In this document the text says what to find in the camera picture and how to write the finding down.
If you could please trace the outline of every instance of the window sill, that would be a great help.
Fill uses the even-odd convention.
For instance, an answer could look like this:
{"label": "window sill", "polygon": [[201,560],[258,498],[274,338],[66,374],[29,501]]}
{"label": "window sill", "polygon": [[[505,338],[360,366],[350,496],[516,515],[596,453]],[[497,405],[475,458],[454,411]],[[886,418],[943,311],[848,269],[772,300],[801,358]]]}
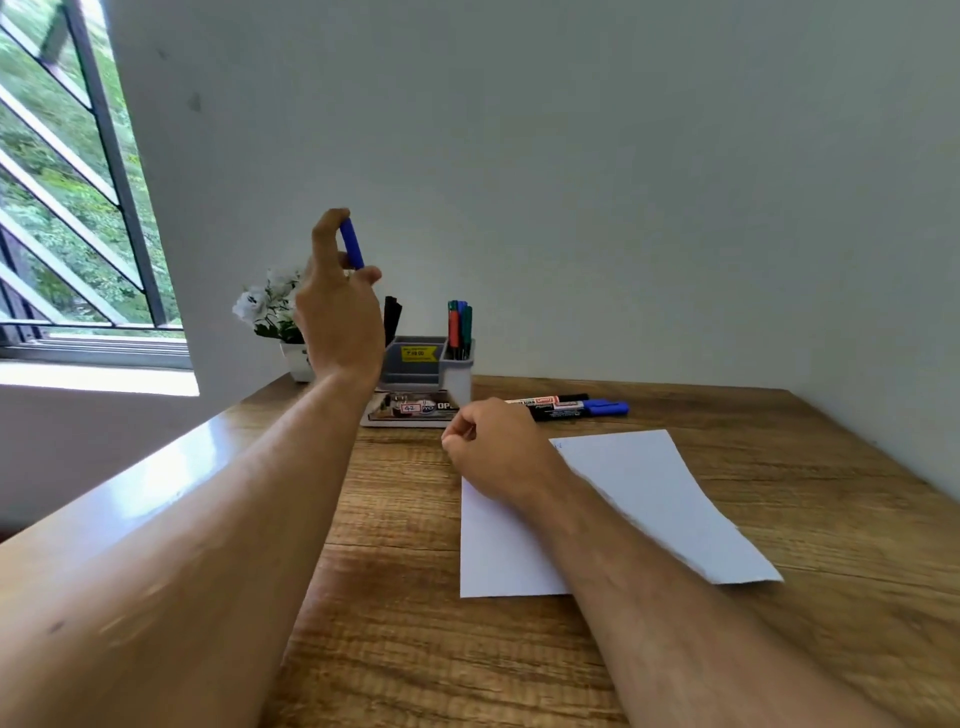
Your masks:
{"label": "window sill", "polygon": [[0,386],[44,387],[86,392],[198,397],[193,372],[135,367],[93,367],[34,361],[0,361]]}

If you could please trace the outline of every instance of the white pot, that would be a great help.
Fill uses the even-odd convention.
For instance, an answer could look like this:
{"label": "white pot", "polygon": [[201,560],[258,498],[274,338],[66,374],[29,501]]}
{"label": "white pot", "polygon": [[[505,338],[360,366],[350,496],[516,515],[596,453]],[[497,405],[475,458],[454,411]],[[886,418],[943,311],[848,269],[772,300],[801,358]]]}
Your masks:
{"label": "white pot", "polygon": [[294,381],[313,381],[313,369],[310,367],[310,358],[306,355],[306,346],[303,344],[285,344],[280,342],[283,358],[287,360],[287,369]]}

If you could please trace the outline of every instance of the sticker label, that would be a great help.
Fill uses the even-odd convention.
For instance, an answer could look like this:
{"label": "sticker label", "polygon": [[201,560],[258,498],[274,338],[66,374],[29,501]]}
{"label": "sticker label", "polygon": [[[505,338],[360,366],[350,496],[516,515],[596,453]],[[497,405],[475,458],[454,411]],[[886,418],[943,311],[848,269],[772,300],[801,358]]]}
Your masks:
{"label": "sticker label", "polygon": [[400,347],[400,360],[405,362],[438,361],[436,344],[419,347]]}

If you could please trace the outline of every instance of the sheet of paper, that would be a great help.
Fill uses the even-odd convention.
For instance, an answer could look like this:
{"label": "sheet of paper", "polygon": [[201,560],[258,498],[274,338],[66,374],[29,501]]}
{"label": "sheet of paper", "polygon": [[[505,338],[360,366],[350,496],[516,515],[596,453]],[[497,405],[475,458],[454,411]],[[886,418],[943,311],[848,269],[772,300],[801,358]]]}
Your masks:
{"label": "sheet of paper", "polygon": [[[666,430],[551,442],[627,518],[707,580],[783,580],[700,490]],[[568,594],[533,533],[466,481],[460,529],[460,596]]]}

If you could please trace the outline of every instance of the green foliage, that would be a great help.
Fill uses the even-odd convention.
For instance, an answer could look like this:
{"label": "green foliage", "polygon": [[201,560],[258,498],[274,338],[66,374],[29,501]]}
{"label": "green foliage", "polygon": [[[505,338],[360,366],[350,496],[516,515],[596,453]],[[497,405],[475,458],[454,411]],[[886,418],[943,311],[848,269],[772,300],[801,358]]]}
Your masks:
{"label": "green foliage", "polygon": [[[28,36],[39,42],[57,4],[57,0],[7,0],[3,4],[3,12]],[[156,219],[143,179],[130,117],[123,100],[102,17],[97,12],[98,8],[91,4],[91,0],[85,0],[84,11],[160,296],[168,318],[178,321],[180,314],[177,301],[160,248]],[[83,87],[72,41],[64,48],[60,63],[67,75]],[[109,170],[92,114],[64,91],[30,56],[2,34],[0,84],[109,183]],[[133,265],[130,241],[123,218],[117,209],[5,107],[0,107],[0,147],[84,225]],[[150,314],[143,294],[117,274],[27,190],[2,171],[0,205],[124,316],[132,322],[150,323]],[[57,309],[77,321],[103,321],[103,317],[96,310],[63,284],[46,266],[19,246],[16,247],[16,252],[30,265],[34,287]]]}

